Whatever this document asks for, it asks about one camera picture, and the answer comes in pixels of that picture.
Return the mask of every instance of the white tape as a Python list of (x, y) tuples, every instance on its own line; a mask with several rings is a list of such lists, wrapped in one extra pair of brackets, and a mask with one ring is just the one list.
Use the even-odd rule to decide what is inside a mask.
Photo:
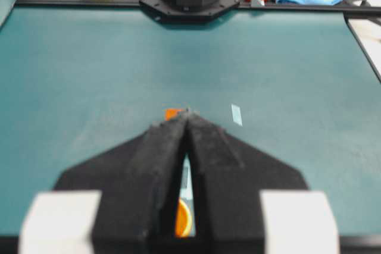
[(180, 197), (182, 199), (193, 200), (191, 163), (189, 162), (188, 156), (185, 157), (183, 164), (183, 177), (181, 185)]
[(100, 200), (97, 190), (39, 193), (21, 228), (19, 254), (93, 254)]
[(338, 228), (323, 192), (263, 190), (266, 254), (338, 254)]
[(233, 122), (242, 126), (241, 109), (239, 106), (232, 104)]

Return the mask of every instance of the yellow cup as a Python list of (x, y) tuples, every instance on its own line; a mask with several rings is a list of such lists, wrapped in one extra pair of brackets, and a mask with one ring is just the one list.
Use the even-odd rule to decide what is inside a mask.
[(182, 199), (179, 199), (177, 208), (176, 226), (174, 234), (177, 237), (187, 237), (192, 228), (192, 214)]

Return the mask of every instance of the black mount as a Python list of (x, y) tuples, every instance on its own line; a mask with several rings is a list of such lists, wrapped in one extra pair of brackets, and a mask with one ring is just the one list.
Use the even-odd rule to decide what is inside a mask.
[(139, 0), (140, 4), (157, 13), (157, 16), (189, 21), (210, 21), (239, 5), (239, 0), (217, 0), (204, 7), (175, 6), (165, 0)]
[[(196, 236), (177, 239), (174, 225), (186, 154)], [(263, 243), (258, 244), (264, 240), (260, 190), (308, 187), (290, 165), (185, 111), (67, 169), (54, 187), (92, 189), (102, 192), (92, 229), (97, 254), (252, 254), (263, 251)]]

